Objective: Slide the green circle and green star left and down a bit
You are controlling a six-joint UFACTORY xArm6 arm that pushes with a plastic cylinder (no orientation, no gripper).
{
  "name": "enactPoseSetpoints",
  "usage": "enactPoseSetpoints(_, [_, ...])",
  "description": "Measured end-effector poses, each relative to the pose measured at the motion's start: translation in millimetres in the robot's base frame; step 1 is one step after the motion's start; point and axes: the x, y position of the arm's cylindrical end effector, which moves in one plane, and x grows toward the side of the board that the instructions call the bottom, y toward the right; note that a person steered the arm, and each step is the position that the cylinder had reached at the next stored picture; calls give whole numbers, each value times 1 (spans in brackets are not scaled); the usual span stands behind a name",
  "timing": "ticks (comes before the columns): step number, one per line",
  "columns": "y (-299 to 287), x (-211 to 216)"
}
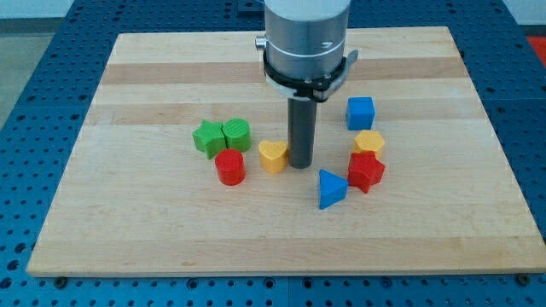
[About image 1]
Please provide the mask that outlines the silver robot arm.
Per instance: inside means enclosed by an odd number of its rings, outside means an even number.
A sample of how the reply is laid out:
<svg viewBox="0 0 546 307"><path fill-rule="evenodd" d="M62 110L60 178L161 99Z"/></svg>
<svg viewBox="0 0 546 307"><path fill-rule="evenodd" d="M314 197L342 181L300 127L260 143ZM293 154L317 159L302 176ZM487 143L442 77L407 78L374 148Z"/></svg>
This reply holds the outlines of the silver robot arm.
<svg viewBox="0 0 546 307"><path fill-rule="evenodd" d="M267 82L289 99L324 102L346 81L358 51L346 53L351 0L264 0Z"/></svg>

